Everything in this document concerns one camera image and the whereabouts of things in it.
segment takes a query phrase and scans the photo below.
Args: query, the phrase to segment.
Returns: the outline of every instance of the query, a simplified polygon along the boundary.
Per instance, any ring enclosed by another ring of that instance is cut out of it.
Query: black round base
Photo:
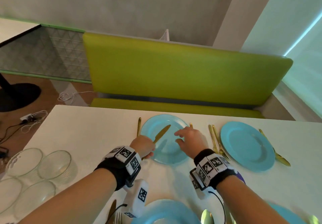
[[[12,87],[21,94],[21,98],[14,100],[3,89],[0,89],[0,112],[23,108],[34,102],[41,93],[41,89],[32,83],[16,83]]]

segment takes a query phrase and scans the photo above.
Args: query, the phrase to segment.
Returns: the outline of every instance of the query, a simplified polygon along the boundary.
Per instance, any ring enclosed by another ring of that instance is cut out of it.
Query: tabletop
[[[37,26],[38,23],[0,18],[0,44]]]
[[[25,148],[37,147],[45,154],[67,150],[77,165],[77,176],[61,191],[91,173],[102,157],[118,145],[129,145],[136,137],[138,118],[142,125],[152,116],[165,114],[155,111],[138,111],[109,108],[91,108],[56,105]],[[208,125],[219,130],[229,121],[240,121],[262,129],[276,151],[284,156],[291,167],[275,162],[262,173],[245,169],[234,160],[231,163],[241,173],[246,184],[261,198],[286,208],[300,216],[314,214],[322,219],[322,124],[270,119],[167,113],[177,116],[187,124],[192,123],[212,140]],[[183,202],[200,218],[204,209],[210,210],[215,223],[223,223],[223,210],[216,198],[199,200],[189,180],[189,171],[195,167],[189,159],[172,167],[153,160],[144,160],[137,179],[149,183],[147,204],[157,199],[174,199]],[[104,223],[114,199],[122,203],[126,192],[121,189],[113,194],[94,223]]]

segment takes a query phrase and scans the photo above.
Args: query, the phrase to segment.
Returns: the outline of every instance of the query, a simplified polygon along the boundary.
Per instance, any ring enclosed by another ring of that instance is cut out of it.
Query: light strip
[[[314,25],[321,19],[322,17],[322,12],[321,14],[314,20],[314,22],[312,22],[312,24],[305,30],[305,32],[298,38],[298,40],[296,40],[296,42],[291,46],[291,48],[288,49],[288,51],[284,54],[284,56],[286,56],[300,41],[301,39],[304,38],[305,35],[308,34],[308,32],[312,29],[312,27],[314,27]]]

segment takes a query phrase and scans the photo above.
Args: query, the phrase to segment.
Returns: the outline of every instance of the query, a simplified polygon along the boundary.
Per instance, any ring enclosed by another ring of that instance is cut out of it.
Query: green cushion
[[[261,105],[292,60],[112,35],[83,35],[94,90]]]
[[[94,99],[91,107],[128,109],[128,110],[148,110],[162,112],[178,112],[190,114],[216,115],[216,116],[236,116],[264,118],[259,111],[234,109],[213,106],[183,105],[161,102],[147,102],[137,100],[119,100],[119,99]]]

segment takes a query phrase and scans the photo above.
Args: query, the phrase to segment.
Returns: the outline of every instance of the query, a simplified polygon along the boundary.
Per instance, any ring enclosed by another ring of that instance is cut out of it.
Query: blue plate
[[[187,155],[175,142],[180,137],[175,136],[174,133],[188,126],[183,120],[167,114],[151,117],[144,123],[141,129],[141,135],[145,135],[154,141],[155,136],[169,124],[171,124],[169,130],[155,144],[152,159],[166,165],[179,164],[187,159]]]
[[[132,224],[200,224],[195,213],[183,203],[174,200],[156,200],[148,204]]]
[[[286,209],[282,206],[269,203],[269,205],[276,210],[285,220],[290,224],[306,224],[298,215],[294,214],[289,209]]]
[[[222,127],[220,137],[231,157],[247,169],[263,172],[274,165],[272,145],[252,126],[242,122],[228,122]]]

